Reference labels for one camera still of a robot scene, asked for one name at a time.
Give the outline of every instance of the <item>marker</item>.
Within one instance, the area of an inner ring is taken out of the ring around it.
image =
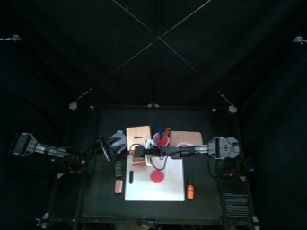
[[[194,199],[195,198],[195,186],[192,184],[192,179],[188,177],[187,180],[187,198]]]

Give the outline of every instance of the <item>table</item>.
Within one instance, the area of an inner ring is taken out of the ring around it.
[[[228,108],[150,109],[102,106],[95,107],[94,110],[84,109],[72,112],[65,143],[86,151],[95,134],[110,137],[116,130],[146,125],[151,126],[151,134],[156,132],[156,126],[176,131],[200,132],[204,144],[214,137],[235,137],[240,141],[236,116],[228,112]],[[223,221],[228,221],[226,217],[222,217],[226,212],[220,205],[220,202],[223,204],[222,189],[208,173],[211,164],[208,157],[196,155],[183,159],[184,181],[187,181],[187,176],[191,176],[195,184],[195,199],[186,201],[124,201],[124,194],[114,193],[114,164],[114,161],[107,162],[102,156],[96,158],[96,163],[90,169],[92,171],[90,177],[81,177],[80,182],[73,182],[75,190],[77,190],[75,201],[69,203],[61,192],[63,196],[56,199],[55,205],[49,204],[53,222],[71,221],[73,226],[77,222],[127,221],[218,226],[223,224]],[[69,187],[72,190],[72,184],[67,185],[67,182],[63,182],[63,187]],[[67,204],[76,207],[75,211],[68,211],[72,208]]]

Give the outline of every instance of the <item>red object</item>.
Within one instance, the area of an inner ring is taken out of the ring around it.
[[[116,180],[115,181],[115,193],[122,193],[122,188],[123,188],[123,181]]]
[[[150,179],[154,183],[162,183],[164,180],[164,173],[160,170],[152,171]]]
[[[187,198],[188,199],[195,198],[195,186],[192,184],[187,186]]]
[[[162,140],[159,141],[158,143],[158,146],[166,146],[167,143],[168,143],[168,135],[171,133],[171,129],[167,128],[166,131],[164,131],[164,134],[163,134],[163,137],[162,137]]]

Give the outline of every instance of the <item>cable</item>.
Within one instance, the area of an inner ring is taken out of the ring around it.
[[[212,174],[212,171],[211,171],[211,166],[210,166],[210,158],[207,159],[207,172],[208,172],[208,175],[212,177],[212,179],[216,181],[216,182],[220,182],[218,177],[214,176]]]
[[[163,168],[160,168],[160,169],[159,169],[159,168],[155,166],[155,164],[152,163],[151,156],[150,156],[148,159],[150,159],[150,162],[151,162],[151,164],[152,164],[152,166],[154,166],[154,168],[155,168],[156,170],[160,170],[160,171],[162,171],[162,170],[166,168],[167,161],[168,161],[168,156],[166,156],[164,165],[163,165]]]

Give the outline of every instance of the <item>black table surface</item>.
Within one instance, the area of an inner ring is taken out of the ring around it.
[[[76,125],[71,126],[69,142],[86,148],[84,142],[92,139],[95,134],[110,137],[116,130],[126,131],[127,127],[150,126],[151,135],[156,133],[156,127],[171,128],[172,131],[200,132],[203,142],[214,137],[239,137],[235,114],[227,109],[211,108],[159,108],[142,107],[96,107],[88,122],[87,116],[76,116]],[[220,223],[220,199],[219,186],[208,173],[207,161],[212,161],[204,155],[195,155],[183,159],[184,187],[187,177],[192,177],[195,185],[195,199],[186,201],[124,201],[123,193],[114,193],[115,161],[107,162],[103,156],[96,158],[88,177],[81,204],[81,218],[96,220],[130,220],[152,218],[160,223],[183,224],[216,224]]]

